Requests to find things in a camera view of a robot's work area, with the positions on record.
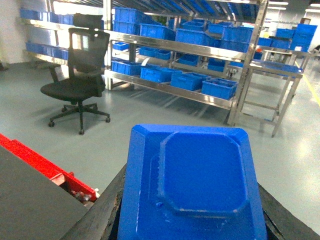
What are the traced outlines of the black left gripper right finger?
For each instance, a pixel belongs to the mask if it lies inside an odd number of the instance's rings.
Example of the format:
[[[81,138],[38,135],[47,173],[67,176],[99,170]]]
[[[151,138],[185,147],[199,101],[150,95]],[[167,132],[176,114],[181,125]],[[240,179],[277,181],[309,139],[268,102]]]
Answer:
[[[320,235],[295,217],[264,187],[258,186],[268,240],[320,240]]]

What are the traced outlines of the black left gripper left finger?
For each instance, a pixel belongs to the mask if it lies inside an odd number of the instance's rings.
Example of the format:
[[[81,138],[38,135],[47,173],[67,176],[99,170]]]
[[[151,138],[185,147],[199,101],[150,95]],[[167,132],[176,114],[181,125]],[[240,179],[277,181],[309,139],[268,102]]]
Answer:
[[[63,240],[116,240],[126,178],[124,165],[88,212],[68,230]]]

